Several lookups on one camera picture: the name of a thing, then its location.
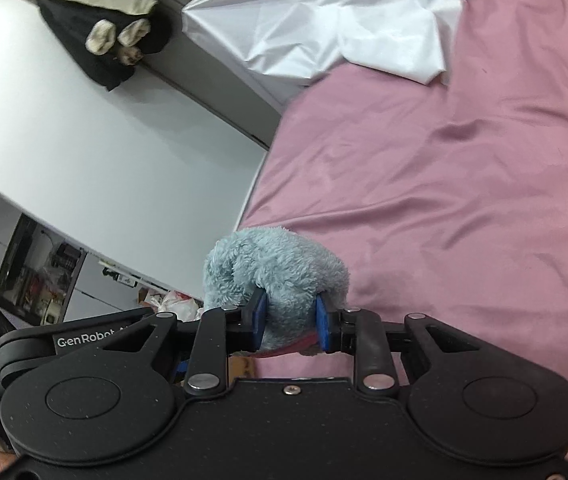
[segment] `screw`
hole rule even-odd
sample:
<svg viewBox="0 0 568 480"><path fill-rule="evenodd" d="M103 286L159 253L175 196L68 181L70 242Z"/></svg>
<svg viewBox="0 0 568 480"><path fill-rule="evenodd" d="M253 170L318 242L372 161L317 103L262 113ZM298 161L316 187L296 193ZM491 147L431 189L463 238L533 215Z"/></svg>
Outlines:
<svg viewBox="0 0 568 480"><path fill-rule="evenodd" d="M369 390L388 390L395 386L395 379L386 374L372 374L364 377L364 386Z"/></svg>
<svg viewBox="0 0 568 480"><path fill-rule="evenodd" d="M302 393L302 389L295 384L289 384L288 386L284 386L284 393L286 395L299 395Z"/></svg>
<svg viewBox="0 0 568 480"><path fill-rule="evenodd" d="M219 384L219 378L213 374L195 374L189 378L189 386L195 390L212 390Z"/></svg>

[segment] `pink fabric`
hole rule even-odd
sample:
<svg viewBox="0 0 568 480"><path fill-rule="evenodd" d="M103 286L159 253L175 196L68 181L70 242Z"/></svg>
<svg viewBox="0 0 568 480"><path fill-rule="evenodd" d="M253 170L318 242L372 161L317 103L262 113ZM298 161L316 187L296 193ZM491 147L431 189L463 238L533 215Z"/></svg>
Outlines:
<svg viewBox="0 0 568 480"><path fill-rule="evenodd" d="M343 65L306 91L243 221L280 224L346 262L350 304L425 312L568 378L568 0L468 0L448 89Z"/></svg>

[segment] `bed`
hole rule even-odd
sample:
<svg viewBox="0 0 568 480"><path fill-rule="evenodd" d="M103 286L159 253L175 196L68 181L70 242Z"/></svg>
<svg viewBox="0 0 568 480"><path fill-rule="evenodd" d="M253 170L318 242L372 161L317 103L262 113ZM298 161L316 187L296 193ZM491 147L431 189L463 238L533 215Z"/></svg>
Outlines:
<svg viewBox="0 0 568 480"><path fill-rule="evenodd" d="M468 0L448 87L337 67L286 111L241 223L256 225L340 256L350 304L424 312L568 378L568 0Z"/></svg>

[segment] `white sheet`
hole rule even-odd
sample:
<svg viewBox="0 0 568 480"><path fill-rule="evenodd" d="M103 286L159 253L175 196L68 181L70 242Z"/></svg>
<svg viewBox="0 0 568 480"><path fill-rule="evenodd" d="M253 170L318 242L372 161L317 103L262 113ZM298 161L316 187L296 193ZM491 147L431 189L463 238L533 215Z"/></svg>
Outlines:
<svg viewBox="0 0 568 480"><path fill-rule="evenodd" d="M428 83L463 0L193 0L183 30L278 110L344 59Z"/></svg>

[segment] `fuzzy towel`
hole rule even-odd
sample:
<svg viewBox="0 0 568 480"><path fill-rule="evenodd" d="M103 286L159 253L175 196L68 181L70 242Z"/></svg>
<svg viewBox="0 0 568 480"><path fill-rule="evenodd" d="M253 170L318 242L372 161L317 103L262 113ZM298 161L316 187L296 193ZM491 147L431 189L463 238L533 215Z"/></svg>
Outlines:
<svg viewBox="0 0 568 480"><path fill-rule="evenodd" d="M295 343L315 330L315 297L346 304L349 272L323 245L282 227L253 227L216 243L204 263L204 309L246 304L255 288L269 297L260 351Z"/></svg>

